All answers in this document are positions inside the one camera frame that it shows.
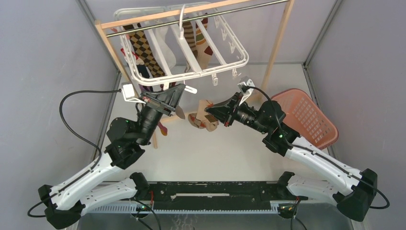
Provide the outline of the beige orange argyle sock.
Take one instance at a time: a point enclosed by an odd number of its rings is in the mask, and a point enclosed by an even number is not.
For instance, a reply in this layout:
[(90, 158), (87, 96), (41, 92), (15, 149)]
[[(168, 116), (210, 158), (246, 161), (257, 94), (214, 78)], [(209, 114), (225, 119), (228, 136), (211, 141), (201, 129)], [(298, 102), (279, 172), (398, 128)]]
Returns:
[(213, 102), (209, 100), (200, 100), (198, 110), (196, 113), (188, 115), (189, 123), (198, 129), (206, 129), (212, 132), (217, 129), (219, 125), (218, 119), (205, 111), (206, 108), (213, 106)]

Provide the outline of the purple orange striped sock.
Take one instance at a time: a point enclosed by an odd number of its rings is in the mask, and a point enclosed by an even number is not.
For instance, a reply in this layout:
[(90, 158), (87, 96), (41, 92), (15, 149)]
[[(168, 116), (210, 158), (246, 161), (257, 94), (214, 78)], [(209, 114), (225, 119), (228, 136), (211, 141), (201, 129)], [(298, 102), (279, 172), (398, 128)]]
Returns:
[[(144, 92), (144, 91), (152, 92), (152, 91), (153, 91), (153, 87), (152, 87), (152, 86), (144, 86), (144, 85), (140, 85), (140, 84), (139, 84), (139, 87), (140, 87), (140, 89), (141, 89), (141, 92)], [(163, 136), (167, 136), (167, 135), (168, 135), (168, 129), (167, 129), (161, 122), (158, 123), (158, 127), (159, 127), (160, 132), (161, 132), (161, 134), (162, 134)]]

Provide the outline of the white plastic clip hanger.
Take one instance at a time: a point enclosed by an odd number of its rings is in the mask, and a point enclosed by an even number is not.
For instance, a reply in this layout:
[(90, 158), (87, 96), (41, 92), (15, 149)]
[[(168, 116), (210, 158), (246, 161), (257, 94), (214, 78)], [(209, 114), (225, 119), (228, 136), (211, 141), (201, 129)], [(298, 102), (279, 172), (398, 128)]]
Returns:
[[(132, 57), (133, 45), (127, 33), (144, 31), (153, 55), (165, 72), (165, 76), (133, 79), (123, 54), (118, 52), (116, 63), (120, 64), (123, 75), (132, 83), (144, 86), (162, 86), (167, 89), (174, 82), (181, 82), (209, 76), (213, 85), (217, 85), (217, 74), (229, 72), (237, 76), (237, 69), (247, 65), (249, 55), (224, 18), (219, 3), (196, 2), (158, 7), (122, 8), (114, 13), (114, 22), (110, 26), (108, 38), (118, 38), (121, 48)], [(213, 50), (206, 69), (201, 69), (186, 39), (184, 22), (198, 24), (201, 32)], [(176, 57), (176, 65), (169, 69), (155, 36), (155, 29), (168, 27), (166, 43)]]

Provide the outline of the beige red striped sock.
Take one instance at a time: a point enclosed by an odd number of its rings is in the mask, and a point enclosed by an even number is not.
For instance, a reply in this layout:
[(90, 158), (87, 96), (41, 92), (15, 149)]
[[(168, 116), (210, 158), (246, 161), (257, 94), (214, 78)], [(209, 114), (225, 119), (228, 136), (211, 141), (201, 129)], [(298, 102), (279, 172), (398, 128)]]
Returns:
[(180, 118), (182, 120), (184, 120), (186, 118), (183, 109), (179, 105), (175, 108), (175, 114), (178, 118)]

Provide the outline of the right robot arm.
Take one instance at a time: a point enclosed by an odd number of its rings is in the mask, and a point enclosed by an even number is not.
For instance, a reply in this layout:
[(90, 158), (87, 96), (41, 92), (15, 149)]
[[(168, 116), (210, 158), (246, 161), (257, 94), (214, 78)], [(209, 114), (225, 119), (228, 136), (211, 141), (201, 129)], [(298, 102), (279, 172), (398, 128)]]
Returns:
[(262, 142), (270, 151), (307, 166), (323, 178), (318, 181), (286, 172), (287, 181), (277, 185), (277, 195), (282, 199), (294, 195), (324, 201), (351, 220), (364, 221), (377, 194), (377, 173), (347, 166), (315, 147), (283, 122), (286, 115), (276, 101), (268, 99), (256, 110), (242, 99), (243, 94), (237, 92), (205, 111), (226, 127), (237, 121), (264, 134)]

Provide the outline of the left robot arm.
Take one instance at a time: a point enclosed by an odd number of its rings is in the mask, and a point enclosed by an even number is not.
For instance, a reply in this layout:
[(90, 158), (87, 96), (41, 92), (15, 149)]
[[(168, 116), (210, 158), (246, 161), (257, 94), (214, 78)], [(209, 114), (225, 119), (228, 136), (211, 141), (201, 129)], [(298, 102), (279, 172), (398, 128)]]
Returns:
[(137, 120), (115, 118), (107, 131), (110, 144), (99, 151), (97, 159), (66, 181), (54, 186), (43, 185), (38, 190), (45, 205), (45, 218), (55, 229), (67, 228), (90, 211), (111, 202), (148, 197), (150, 188), (140, 172), (109, 186), (99, 187), (99, 184), (124, 171), (144, 154), (143, 146), (150, 144), (162, 116), (176, 110), (185, 87), (178, 84), (136, 96), (131, 83), (122, 85), (119, 93), (126, 101), (142, 104)]

